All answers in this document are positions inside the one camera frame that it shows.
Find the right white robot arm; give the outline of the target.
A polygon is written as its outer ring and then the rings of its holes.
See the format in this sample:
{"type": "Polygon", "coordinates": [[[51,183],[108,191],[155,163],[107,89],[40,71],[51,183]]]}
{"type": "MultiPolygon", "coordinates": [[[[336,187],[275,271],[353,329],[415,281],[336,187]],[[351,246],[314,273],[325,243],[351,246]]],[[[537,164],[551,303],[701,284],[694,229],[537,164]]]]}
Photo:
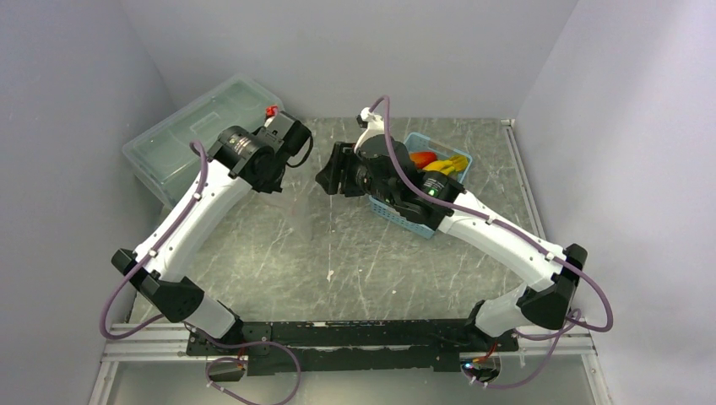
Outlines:
{"type": "Polygon", "coordinates": [[[485,350],[517,327],[563,328],[579,283],[569,266],[581,267],[587,252],[539,240],[483,206],[451,176],[418,169],[402,143],[394,142],[393,151],[405,180],[379,139],[359,152],[351,143],[336,143],[315,180],[328,195],[369,195],[412,223],[469,243],[521,278],[515,290],[475,305],[465,328],[470,347],[485,350]]]}

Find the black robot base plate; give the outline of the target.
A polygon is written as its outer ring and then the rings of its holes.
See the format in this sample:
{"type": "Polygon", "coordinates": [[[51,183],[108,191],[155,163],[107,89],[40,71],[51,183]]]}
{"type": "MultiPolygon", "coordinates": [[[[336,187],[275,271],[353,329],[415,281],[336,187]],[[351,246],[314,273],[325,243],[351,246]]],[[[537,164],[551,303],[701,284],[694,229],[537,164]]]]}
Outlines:
{"type": "Polygon", "coordinates": [[[482,337],[463,319],[404,321],[247,321],[250,376],[279,372],[431,369],[452,372],[491,350],[513,353],[510,332],[482,337]]]}

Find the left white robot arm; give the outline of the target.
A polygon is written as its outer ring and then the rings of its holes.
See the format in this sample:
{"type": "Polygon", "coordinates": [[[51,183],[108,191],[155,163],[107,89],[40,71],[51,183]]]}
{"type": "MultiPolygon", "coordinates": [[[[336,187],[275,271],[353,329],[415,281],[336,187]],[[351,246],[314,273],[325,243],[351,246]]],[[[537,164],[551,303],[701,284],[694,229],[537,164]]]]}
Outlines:
{"type": "Polygon", "coordinates": [[[224,130],[210,148],[190,143],[200,171],[193,187],[158,229],[135,249],[118,250],[111,262],[171,322],[209,335],[221,354],[241,346],[243,322],[187,276],[187,266],[229,209],[249,192],[278,192],[287,160],[296,153],[290,127],[272,120],[255,132],[224,130]]]}

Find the clear zip top bag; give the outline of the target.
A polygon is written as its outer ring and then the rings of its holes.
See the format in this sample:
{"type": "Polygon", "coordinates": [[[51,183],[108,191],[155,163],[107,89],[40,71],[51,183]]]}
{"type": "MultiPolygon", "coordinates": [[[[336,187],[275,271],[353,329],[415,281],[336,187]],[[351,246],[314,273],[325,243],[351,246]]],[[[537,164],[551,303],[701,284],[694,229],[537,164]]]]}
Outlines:
{"type": "Polygon", "coordinates": [[[312,240],[312,220],[309,212],[309,198],[294,184],[284,186],[281,192],[259,193],[261,200],[278,209],[286,223],[302,240],[312,240]]]}

